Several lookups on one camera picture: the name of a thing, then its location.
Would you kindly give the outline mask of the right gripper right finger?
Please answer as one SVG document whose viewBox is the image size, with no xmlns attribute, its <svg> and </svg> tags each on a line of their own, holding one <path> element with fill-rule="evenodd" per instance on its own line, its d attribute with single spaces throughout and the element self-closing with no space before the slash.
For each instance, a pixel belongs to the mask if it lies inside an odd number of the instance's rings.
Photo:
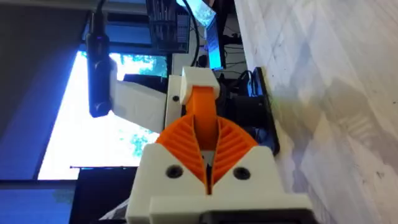
<svg viewBox="0 0 398 224">
<path fill-rule="evenodd" d="M 233 176 L 238 180 L 250 179 L 251 173 L 248 168 L 234 166 L 255 146 L 258 146 L 258 143 L 243 128 L 226 118 L 218 117 L 218 139 L 210 177 L 212 195 L 216 192 L 215 185 L 231 169 Z"/>
</svg>

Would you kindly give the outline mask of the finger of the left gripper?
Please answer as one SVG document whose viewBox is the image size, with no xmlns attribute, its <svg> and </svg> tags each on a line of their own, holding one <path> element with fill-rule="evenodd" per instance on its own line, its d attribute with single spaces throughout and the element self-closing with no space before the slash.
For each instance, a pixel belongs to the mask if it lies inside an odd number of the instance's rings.
<svg viewBox="0 0 398 224">
<path fill-rule="evenodd" d="M 203 151 L 214 151 L 218 140 L 216 100 L 220 85 L 209 68 L 183 67 L 180 103 L 193 116 L 195 136 Z"/>
</svg>

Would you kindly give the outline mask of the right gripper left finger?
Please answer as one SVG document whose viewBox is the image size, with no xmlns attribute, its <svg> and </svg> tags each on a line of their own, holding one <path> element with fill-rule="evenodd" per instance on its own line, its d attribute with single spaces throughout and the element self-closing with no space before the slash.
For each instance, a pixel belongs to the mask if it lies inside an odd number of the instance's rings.
<svg viewBox="0 0 398 224">
<path fill-rule="evenodd" d="M 194 117 L 185 115 L 144 148 L 126 209 L 128 223 L 196 223 L 195 200 L 207 195 Z"/>
</svg>

